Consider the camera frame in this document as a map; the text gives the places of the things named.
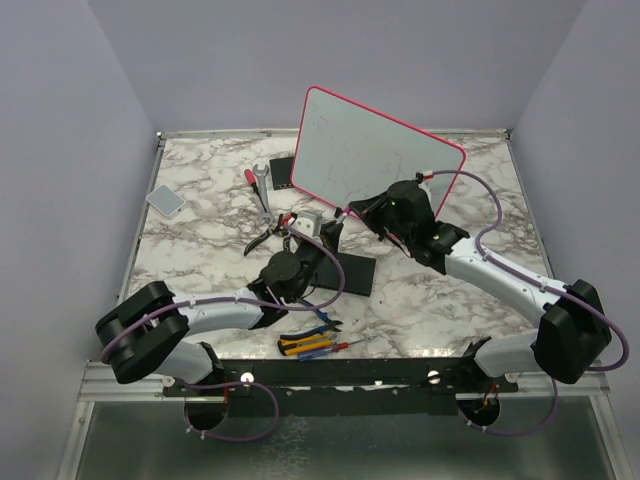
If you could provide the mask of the pink framed whiteboard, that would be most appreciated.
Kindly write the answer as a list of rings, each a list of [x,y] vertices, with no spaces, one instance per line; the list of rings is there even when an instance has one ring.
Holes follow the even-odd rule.
[[[438,213],[464,149],[319,86],[307,90],[291,183],[333,207],[374,197],[393,183],[437,171],[429,182]]]

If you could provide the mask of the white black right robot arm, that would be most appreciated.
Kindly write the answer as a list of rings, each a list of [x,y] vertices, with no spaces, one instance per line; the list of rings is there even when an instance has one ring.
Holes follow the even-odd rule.
[[[474,285],[532,325],[529,332],[470,346],[472,359],[459,367],[467,389],[481,391],[497,377],[531,372],[574,384],[610,344],[611,330],[591,284],[567,285],[480,250],[467,231],[435,218],[418,181],[396,182],[349,207],[379,238],[404,247],[417,263]]]

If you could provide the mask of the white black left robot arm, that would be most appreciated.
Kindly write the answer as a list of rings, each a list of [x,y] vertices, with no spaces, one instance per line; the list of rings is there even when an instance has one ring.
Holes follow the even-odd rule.
[[[343,220],[332,220],[311,237],[296,223],[286,226],[296,249],[277,252],[257,279],[230,293],[179,295],[163,281],[148,283],[97,322],[101,361],[121,384],[159,373],[186,381],[199,394],[214,392],[220,362],[210,345],[188,337],[267,328],[290,312],[307,311],[302,297],[321,263],[329,260],[344,272],[337,258],[343,227]]]

